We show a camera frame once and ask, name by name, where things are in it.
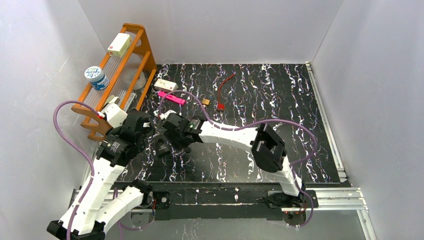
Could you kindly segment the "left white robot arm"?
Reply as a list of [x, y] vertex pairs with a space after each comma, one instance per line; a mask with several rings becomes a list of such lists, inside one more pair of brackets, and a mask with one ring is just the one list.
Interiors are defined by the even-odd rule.
[[152, 186], [138, 179], [102, 205], [128, 163], [145, 149], [145, 139], [154, 129], [151, 118], [148, 113], [132, 110], [121, 126], [107, 133], [92, 161], [90, 176], [66, 213], [48, 224], [48, 233], [59, 240], [103, 240], [126, 213], [147, 203]]

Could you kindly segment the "brass padlock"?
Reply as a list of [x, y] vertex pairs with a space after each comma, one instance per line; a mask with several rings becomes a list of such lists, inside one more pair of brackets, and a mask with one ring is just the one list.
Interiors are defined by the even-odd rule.
[[211, 100], [206, 96], [201, 100], [201, 104], [204, 108], [207, 108], [211, 104]]

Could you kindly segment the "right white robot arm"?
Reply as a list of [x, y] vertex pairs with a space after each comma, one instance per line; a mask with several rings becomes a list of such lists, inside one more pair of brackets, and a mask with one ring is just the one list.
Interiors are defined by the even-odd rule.
[[213, 143], [248, 152], [255, 165], [272, 174], [281, 186], [280, 192], [268, 194], [270, 207], [306, 209], [305, 186], [300, 177], [293, 175], [285, 142], [269, 124], [237, 130], [235, 126], [209, 122], [200, 116], [188, 120], [172, 110], [162, 113], [160, 119], [163, 134], [175, 149], [189, 153], [193, 143]]

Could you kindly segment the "red cable padlock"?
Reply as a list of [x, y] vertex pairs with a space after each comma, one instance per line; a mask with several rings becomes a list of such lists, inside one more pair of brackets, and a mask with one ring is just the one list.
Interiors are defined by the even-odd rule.
[[225, 110], [225, 104], [223, 102], [224, 99], [224, 95], [225, 95], [225, 91], [224, 91], [224, 86], [226, 85], [226, 83], [228, 81], [230, 81], [234, 76], [236, 75], [236, 73], [232, 73], [229, 77], [227, 77], [218, 87], [217, 90], [217, 103], [216, 103], [216, 110], [221, 112]]

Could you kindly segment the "black padlock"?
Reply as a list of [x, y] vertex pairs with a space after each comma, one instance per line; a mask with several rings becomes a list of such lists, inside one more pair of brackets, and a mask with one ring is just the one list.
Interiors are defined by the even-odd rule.
[[153, 140], [153, 143], [158, 158], [162, 158], [171, 153], [171, 149], [164, 138], [157, 137]]

